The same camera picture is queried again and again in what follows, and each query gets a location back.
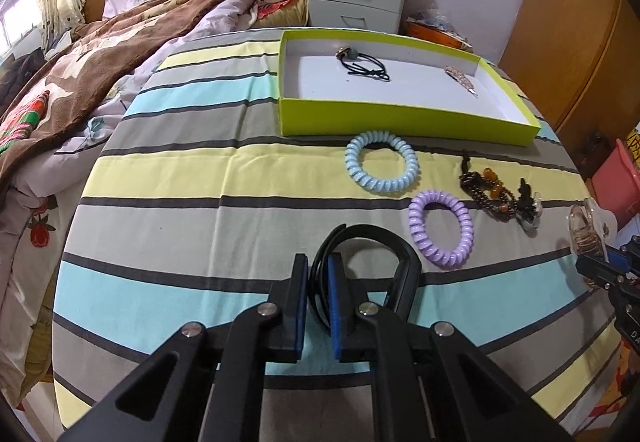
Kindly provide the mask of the large wooden wardrobe right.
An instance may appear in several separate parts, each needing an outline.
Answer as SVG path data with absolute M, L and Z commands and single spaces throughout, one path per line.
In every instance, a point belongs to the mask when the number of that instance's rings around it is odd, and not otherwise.
M 627 0 L 523 0 L 499 66 L 582 176 L 639 121 L 639 18 Z

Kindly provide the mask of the black headband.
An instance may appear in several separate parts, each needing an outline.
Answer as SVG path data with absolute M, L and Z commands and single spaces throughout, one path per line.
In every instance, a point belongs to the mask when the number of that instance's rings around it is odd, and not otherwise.
M 382 292 L 384 305 L 408 319 L 422 274 L 413 246 L 396 233 L 370 224 L 341 224 L 322 241 L 309 270 L 309 306 L 326 335 L 331 333 L 329 268 L 332 254 L 342 257 L 346 275 L 365 292 Z

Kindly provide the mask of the orange storage bin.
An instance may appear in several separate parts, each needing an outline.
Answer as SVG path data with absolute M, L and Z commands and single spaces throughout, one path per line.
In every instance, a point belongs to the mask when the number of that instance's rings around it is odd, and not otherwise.
M 473 52 L 473 47 L 464 38 L 457 35 L 456 32 L 424 26 L 424 24 L 417 24 L 409 20 L 404 22 L 402 30 L 404 30 L 405 35 L 411 36 L 411 38 L 420 38 L 423 41 L 463 50 L 463 52 Z

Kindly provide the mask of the large translucent hair claw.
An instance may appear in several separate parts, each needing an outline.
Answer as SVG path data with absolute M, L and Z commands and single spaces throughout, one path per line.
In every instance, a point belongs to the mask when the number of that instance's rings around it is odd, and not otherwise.
M 614 246 L 617 234 L 617 221 L 611 211 L 602 209 L 592 197 L 585 198 L 570 207 L 567 227 L 572 254 L 608 261 L 608 247 Z

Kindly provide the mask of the brown fleece blanket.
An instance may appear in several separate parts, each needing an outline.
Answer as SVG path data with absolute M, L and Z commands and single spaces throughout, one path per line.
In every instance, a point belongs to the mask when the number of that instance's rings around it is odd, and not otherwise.
M 62 145 L 99 107 L 108 90 L 133 72 L 160 46 L 186 35 L 224 0 L 151 0 L 74 31 L 76 40 L 37 71 L 12 100 L 1 122 L 18 106 L 45 90 L 50 94 L 44 119 L 27 139 L 1 154 L 1 190 L 36 156 Z

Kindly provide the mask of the black charm hair elastic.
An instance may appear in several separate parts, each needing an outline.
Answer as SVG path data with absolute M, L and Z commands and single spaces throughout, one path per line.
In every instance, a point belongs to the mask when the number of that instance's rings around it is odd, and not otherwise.
M 378 58 L 366 53 L 360 53 L 356 48 L 349 46 L 340 48 L 335 57 L 351 76 L 362 76 L 363 78 L 390 82 L 390 75 L 385 64 Z

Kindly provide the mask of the pink plastic bucket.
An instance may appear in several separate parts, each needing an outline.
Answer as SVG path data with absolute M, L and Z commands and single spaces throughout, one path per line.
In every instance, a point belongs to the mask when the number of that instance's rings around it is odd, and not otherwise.
M 639 169 L 620 139 L 591 180 L 599 206 L 615 215 L 619 229 L 639 213 Z

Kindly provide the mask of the striped tablecloth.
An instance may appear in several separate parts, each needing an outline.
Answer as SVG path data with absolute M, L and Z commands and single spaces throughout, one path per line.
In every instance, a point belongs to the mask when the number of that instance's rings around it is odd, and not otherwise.
M 216 326 L 264 302 L 298 253 L 338 225 L 408 234 L 408 196 L 358 187 L 346 139 L 287 139 L 278 121 L 277 30 L 172 50 L 93 165 L 58 273 L 53 373 L 73 425 L 189 321 Z M 450 321 L 564 428 L 576 430 L 616 372 L 620 336 L 603 292 L 570 256 L 567 214 L 587 189 L 559 139 L 527 147 L 416 139 L 421 189 L 458 195 L 460 156 L 540 194 L 534 235 L 472 209 L 471 257 L 422 266 L 411 318 Z

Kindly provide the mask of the green shallow tray box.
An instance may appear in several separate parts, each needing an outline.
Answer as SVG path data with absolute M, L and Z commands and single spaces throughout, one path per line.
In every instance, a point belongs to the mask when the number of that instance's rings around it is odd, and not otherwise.
M 382 61 L 390 82 L 348 74 L 335 57 L 345 46 Z M 446 75 L 447 66 L 473 82 L 476 97 Z M 484 58 L 396 34 L 286 30 L 278 83 L 285 136 L 381 130 L 526 147 L 541 129 L 516 90 Z

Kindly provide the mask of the white floral duvet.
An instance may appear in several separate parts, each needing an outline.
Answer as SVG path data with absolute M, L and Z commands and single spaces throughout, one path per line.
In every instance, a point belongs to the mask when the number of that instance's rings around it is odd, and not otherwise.
M 70 221 L 107 139 L 153 70 L 179 45 L 240 30 L 255 0 L 225 0 L 180 38 L 160 46 L 110 83 L 70 139 L 16 174 L 1 212 L 1 392 L 12 406 L 51 363 L 52 301 Z

